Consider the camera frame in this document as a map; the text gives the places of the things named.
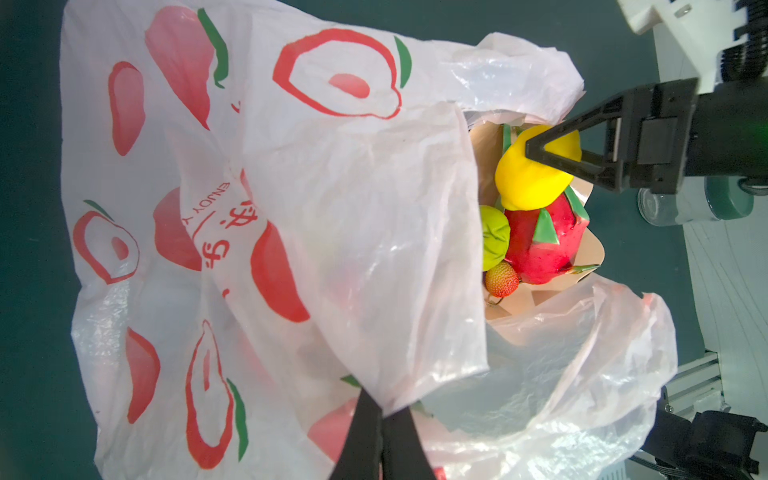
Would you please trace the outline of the yellow lemon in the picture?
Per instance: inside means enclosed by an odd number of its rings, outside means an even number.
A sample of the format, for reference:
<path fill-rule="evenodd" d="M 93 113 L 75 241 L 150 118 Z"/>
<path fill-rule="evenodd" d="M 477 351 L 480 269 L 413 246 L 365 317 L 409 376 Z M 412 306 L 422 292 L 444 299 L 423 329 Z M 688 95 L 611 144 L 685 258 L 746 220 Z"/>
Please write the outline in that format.
<path fill-rule="evenodd" d="M 526 156 L 526 142 L 550 129 L 536 125 L 523 130 L 502 155 L 495 185 L 505 210 L 532 211 L 547 207 L 572 183 L 574 176 Z"/>

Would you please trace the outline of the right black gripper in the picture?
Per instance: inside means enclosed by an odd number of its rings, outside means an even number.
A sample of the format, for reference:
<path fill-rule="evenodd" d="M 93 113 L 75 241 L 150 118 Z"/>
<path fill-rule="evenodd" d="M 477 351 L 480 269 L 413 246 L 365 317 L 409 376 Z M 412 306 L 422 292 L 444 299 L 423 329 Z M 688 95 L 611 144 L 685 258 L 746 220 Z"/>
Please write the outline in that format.
<path fill-rule="evenodd" d="M 615 168 L 608 145 L 602 153 L 579 148 L 579 162 L 550 152 L 547 146 L 601 124 L 609 130 L 621 119 L 617 134 L 621 186 L 675 194 L 683 179 L 698 84 L 696 78 L 689 78 L 631 89 L 624 97 L 610 98 L 586 113 L 535 134 L 525 143 L 526 157 L 568 174 L 608 174 Z"/>

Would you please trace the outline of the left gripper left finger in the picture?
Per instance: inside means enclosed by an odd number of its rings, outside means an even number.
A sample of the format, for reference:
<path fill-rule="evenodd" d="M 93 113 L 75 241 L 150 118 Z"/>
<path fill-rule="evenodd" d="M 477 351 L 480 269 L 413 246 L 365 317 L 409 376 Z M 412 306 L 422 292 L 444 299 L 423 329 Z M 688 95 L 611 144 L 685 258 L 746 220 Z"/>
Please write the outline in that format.
<path fill-rule="evenodd" d="M 377 480 L 383 452 L 382 410 L 362 390 L 341 455 L 329 480 Z"/>

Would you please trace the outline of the green apple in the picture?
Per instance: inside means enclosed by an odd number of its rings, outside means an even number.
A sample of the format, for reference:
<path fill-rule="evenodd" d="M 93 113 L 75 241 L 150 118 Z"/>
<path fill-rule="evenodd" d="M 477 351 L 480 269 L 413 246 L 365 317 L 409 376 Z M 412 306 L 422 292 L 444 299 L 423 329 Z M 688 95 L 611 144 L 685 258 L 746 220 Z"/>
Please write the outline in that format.
<path fill-rule="evenodd" d="M 481 205 L 480 216 L 483 228 L 483 271 L 487 272 L 505 259 L 510 242 L 510 225 L 505 214 L 495 207 Z"/>

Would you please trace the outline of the pink strawberry plastic bag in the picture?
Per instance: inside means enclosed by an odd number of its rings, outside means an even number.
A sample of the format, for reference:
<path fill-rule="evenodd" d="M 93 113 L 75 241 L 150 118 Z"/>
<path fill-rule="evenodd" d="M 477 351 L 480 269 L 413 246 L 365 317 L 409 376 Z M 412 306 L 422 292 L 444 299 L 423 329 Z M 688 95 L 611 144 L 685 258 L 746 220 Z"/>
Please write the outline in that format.
<path fill-rule="evenodd" d="M 325 479 L 368 393 L 438 479 L 594 479 L 675 374 L 657 295 L 590 275 L 485 318 L 467 113 L 561 120 L 570 57 L 276 1 L 71 1 L 62 202 L 105 479 Z"/>

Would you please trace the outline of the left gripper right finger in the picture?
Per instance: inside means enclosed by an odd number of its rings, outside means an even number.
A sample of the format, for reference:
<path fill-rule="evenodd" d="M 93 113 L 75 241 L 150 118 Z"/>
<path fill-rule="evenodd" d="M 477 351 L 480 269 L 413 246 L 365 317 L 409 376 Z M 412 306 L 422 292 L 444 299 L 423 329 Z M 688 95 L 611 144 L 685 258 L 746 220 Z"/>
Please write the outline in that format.
<path fill-rule="evenodd" d="M 384 480 L 435 480 L 422 448 L 411 409 L 406 407 L 382 422 Z"/>

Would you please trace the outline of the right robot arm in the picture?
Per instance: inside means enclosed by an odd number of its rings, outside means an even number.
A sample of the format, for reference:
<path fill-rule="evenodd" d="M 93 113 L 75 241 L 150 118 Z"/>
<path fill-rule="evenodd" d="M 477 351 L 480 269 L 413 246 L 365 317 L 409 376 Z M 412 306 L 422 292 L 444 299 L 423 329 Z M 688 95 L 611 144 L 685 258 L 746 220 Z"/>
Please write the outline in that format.
<path fill-rule="evenodd" d="M 636 34 L 661 25 L 693 78 L 642 85 L 526 141 L 526 156 L 606 190 L 674 194 L 686 177 L 767 193 L 767 4 L 622 1 Z"/>

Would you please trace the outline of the red dragon fruit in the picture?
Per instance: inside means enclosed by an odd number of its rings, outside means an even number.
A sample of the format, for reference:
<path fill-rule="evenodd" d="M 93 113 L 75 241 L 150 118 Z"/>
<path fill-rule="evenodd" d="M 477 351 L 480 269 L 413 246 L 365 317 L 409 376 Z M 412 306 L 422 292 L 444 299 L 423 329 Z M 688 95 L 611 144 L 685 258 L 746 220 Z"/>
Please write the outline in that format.
<path fill-rule="evenodd" d="M 590 217 L 570 186 L 546 207 L 506 210 L 504 215 L 510 226 L 505 260 L 524 283 L 543 285 L 561 275 L 587 273 L 598 267 L 596 263 L 575 263 Z"/>

